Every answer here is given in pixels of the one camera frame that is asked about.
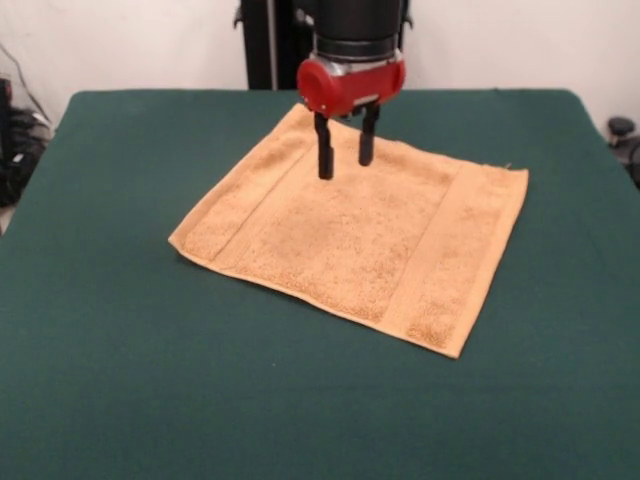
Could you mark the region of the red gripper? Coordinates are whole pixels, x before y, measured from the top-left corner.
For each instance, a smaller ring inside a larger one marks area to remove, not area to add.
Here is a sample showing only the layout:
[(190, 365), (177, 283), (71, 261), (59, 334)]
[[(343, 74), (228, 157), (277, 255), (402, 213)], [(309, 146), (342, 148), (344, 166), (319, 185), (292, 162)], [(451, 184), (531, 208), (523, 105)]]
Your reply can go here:
[(327, 118), (349, 115), (354, 109), (369, 104), (362, 121), (358, 157), (361, 166), (369, 166), (380, 114), (378, 104), (395, 96), (402, 89), (405, 77), (405, 62), (400, 52), (377, 62), (339, 63), (314, 55), (301, 63), (297, 87), (307, 108), (315, 112), (320, 179), (332, 179), (334, 174), (334, 151)]

